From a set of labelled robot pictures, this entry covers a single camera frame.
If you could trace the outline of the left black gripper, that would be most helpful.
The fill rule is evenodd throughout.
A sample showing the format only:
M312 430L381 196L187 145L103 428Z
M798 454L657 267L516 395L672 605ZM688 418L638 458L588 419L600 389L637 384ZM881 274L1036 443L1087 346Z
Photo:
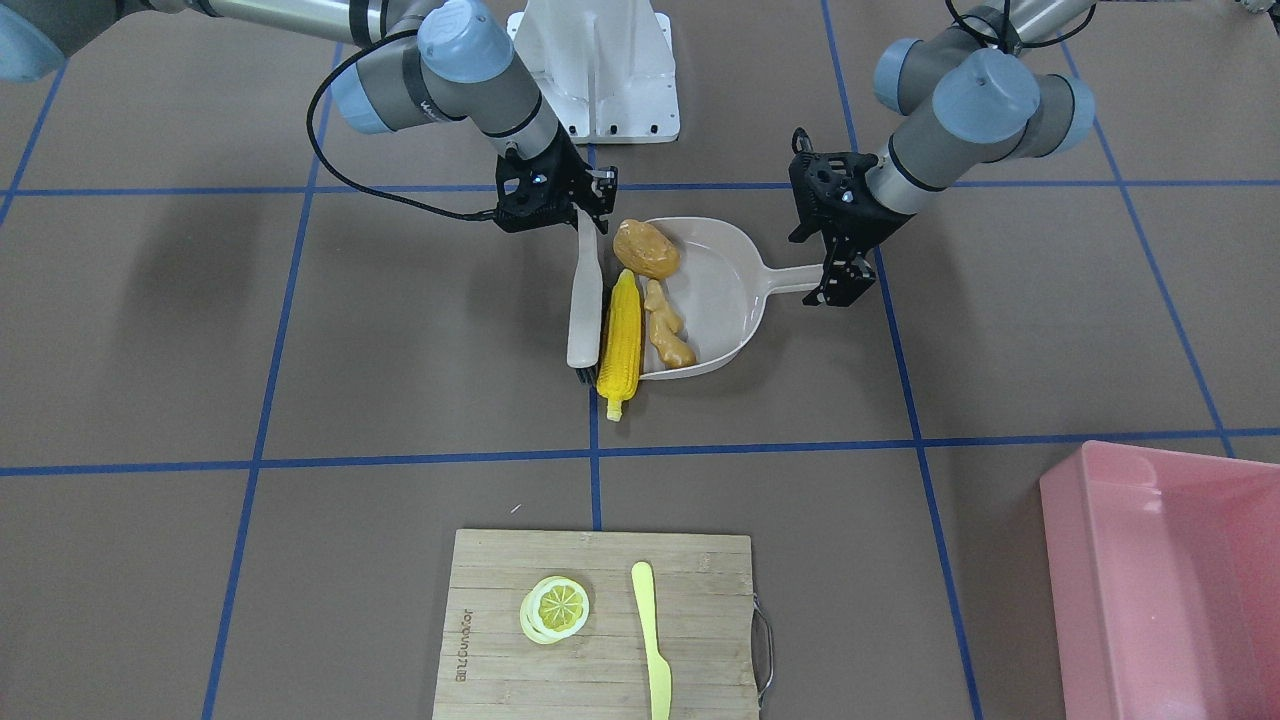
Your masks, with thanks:
M819 284L803 299L805 306L849 307L877 282L867 252L883 243L913 218L883 205L870 191L867 173L872 154L818 152L810 136L796 128L788 164L797 224L788 242L820 234L826 258Z

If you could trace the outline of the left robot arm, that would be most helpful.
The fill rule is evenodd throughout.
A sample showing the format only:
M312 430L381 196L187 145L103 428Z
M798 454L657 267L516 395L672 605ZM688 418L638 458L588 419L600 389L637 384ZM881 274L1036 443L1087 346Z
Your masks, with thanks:
M819 234L826 249L808 306L860 299L877 281L869 254L972 168L1064 152L1094 122L1084 82L1021 60L1084 29L1093 1L987 1L948 14L933 38L901 38L877 61L876 96L902 118L879 151L818 152L806 131L794 131L788 240Z

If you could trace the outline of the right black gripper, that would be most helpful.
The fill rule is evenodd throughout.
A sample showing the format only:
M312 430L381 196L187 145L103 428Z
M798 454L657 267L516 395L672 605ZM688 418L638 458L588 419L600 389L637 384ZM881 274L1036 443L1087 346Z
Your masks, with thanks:
M497 160L495 224L508 233L567 224L576 228L582 209L593 225L609 233L609 217L618 191L618 168L586 163L566 129L559 128L548 149L522 159L509 151Z

